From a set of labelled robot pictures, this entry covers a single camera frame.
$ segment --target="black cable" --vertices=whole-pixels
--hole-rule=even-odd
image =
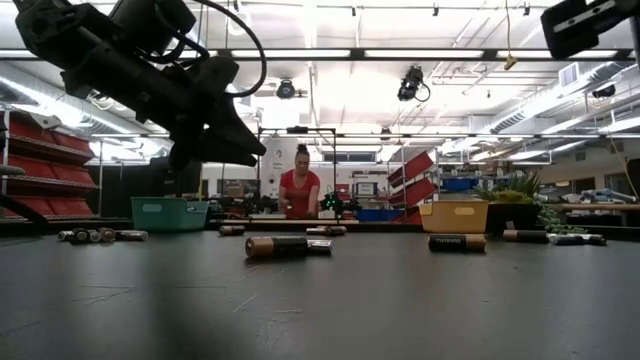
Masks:
[[[424,86],[425,89],[427,89],[427,91],[429,92],[429,95],[427,95],[427,98],[424,99],[424,100],[418,99],[418,96],[414,96],[413,98],[418,100],[419,102],[427,102],[427,101],[429,101],[429,99],[431,99],[431,88],[429,88],[429,86],[427,84],[425,84],[424,81],[421,81],[421,82],[422,82],[422,86]]]
[[[253,43],[256,45],[256,48],[260,53],[260,65],[261,65],[260,79],[258,80],[257,83],[255,83],[255,85],[253,85],[248,90],[245,90],[239,93],[228,93],[228,95],[231,97],[245,97],[245,96],[254,94],[256,91],[258,91],[258,89],[260,89],[260,87],[264,83],[264,80],[267,78],[267,57],[264,54],[264,49],[262,48],[262,44],[260,43],[260,40],[258,40],[258,37],[256,36],[256,34],[253,33],[251,28],[249,28],[247,24],[245,24],[244,21],[242,21],[242,19],[240,19],[231,11],[225,9],[222,5],[216,4],[211,0],[193,0],[193,1],[199,4],[203,4],[205,6],[209,6],[211,8],[214,8],[219,12],[223,13],[224,15],[228,16],[229,18],[231,18],[231,20],[233,20],[236,24],[238,24],[238,26],[240,26],[247,33],[247,35],[249,35],[249,37],[251,38],[251,41],[253,41]]]
[[[173,50],[171,50],[170,53],[166,55],[154,56],[154,55],[147,54],[146,52],[143,52],[143,51],[138,51],[137,53],[143,59],[149,62],[166,65],[166,64],[171,64],[172,62],[178,60],[180,58],[180,55],[182,55],[183,51],[184,51],[184,43],[179,42],[178,46],[176,46]]]

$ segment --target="air duct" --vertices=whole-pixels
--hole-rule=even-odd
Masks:
[[[584,72],[576,81],[566,87],[554,85],[529,96],[517,107],[508,109],[498,114],[490,123],[483,127],[479,133],[497,134],[515,124],[532,119],[559,105],[562,105],[576,96],[583,94],[611,80],[614,76],[626,69],[634,67],[630,62],[607,62],[596,68]],[[443,153],[462,151],[477,143],[479,140],[467,138],[451,142],[443,146]]]
[[[590,88],[602,85],[628,67],[630,67],[630,63],[608,62],[602,64],[589,71],[586,75],[583,75],[582,79],[571,86],[571,90],[565,90],[565,88],[556,85],[538,96],[527,98],[525,100],[527,103],[524,106],[519,105],[516,110],[510,110],[506,114],[498,115],[496,117],[498,120],[495,122],[492,121],[492,124],[490,124],[486,130],[492,134],[497,134],[517,123],[529,120],[556,106],[564,104],[573,99],[575,95],[582,94]]]
[[[113,133],[148,133],[142,125],[103,111],[87,101],[67,95],[63,90],[6,63],[0,63],[0,88],[21,94],[21,103],[39,104],[56,115],[63,124],[74,127],[94,120]]]

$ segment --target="red shirt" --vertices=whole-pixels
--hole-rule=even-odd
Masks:
[[[287,189],[285,198],[289,200],[291,209],[285,209],[287,218],[304,217],[309,211],[309,193],[314,186],[320,186],[320,178],[313,172],[307,173],[307,180],[304,185],[297,188],[293,183],[295,170],[289,170],[282,174],[280,186]]]

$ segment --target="red storage shelf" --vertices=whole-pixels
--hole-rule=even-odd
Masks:
[[[58,216],[93,215],[93,212],[84,199],[79,198],[52,198],[48,203]]]
[[[411,180],[421,173],[429,170],[432,165],[433,160],[431,160],[429,154],[427,154],[426,151],[420,153],[418,156],[409,160],[405,164],[405,181]],[[391,175],[387,177],[387,180],[389,180],[389,185],[391,185],[392,187],[398,187],[402,185],[402,167],[391,173]]]
[[[80,139],[74,136],[69,136],[69,135],[65,135],[57,132],[52,132],[51,135],[53,136],[53,139],[58,145],[75,149],[78,151],[82,151],[85,153],[93,153],[91,151],[91,147],[89,147],[88,140]]]
[[[28,177],[57,179],[53,169],[51,169],[51,166],[49,166],[49,163],[46,161],[9,155],[9,166],[23,168],[25,175]]]
[[[74,165],[83,165],[95,157],[92,152],[83,152],[57,145],[53,141],[34,140],[15,134],[9,137],[9,149],[11,153]]]
[[[393,207],[404,206],[404,191],[407,192],[407,204],[406,206],[414,206],[420,200],[423,200],[427,196],[433,194],[436,187],[429,181],[429,178],[424,178],[413,182],[405,189],[400,189],[389,198],[389,205]]]
[[[422,225],[422,216],[420,215],[420,208],[414,206],[407,210],[407,217],[404,214],[398,216],[393,220],[396,223]]]
[[[9,132],[11,136],[23,136],[29,139],[55,144],[55,140],[51,136],[51,131],[44,130],[35,123],[30,123],[33,122],[33,120],[30,119],[29,115],[12,112],[9,119]]]
[[[53,169],[58,180],[95,185],[93,179],[89,176],[89,171],[81,167],[51,163],[51,169]]]
[[[53,210],[49,206],[47,199],[45,198],[37,197],[37,196],[12,196],[11,198],[27,205],[28,207],[30,207],[40,215],[44,215],[44,216],[55,215],[53,213]],[[18,215],[13,213],[12,211],[6,210],[5,216],[15,217]]]

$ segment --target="robotic arm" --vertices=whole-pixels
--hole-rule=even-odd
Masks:
[[[186,37],[196,19],[182,0],[119,0],[107,16],[91,4],[68,0],[13,0],[18,31],[27,49],[63,69],[65,91],[87,98],[92,91],[110,96],[170,132],[171,165],[191,160],[254,166],[252,155],[265,147],[235,111],[234,97],[253,94],[266,77],[264,51],[255,34],[237,16],[209,0],[237,22],[260,52],[260,80],[242,93],[225,92],[239,66]],[[171,41],[178,45],[165,54]],[[200,57],[178,63],[189,46]],[[167,65],[159,70],[155,64]]]

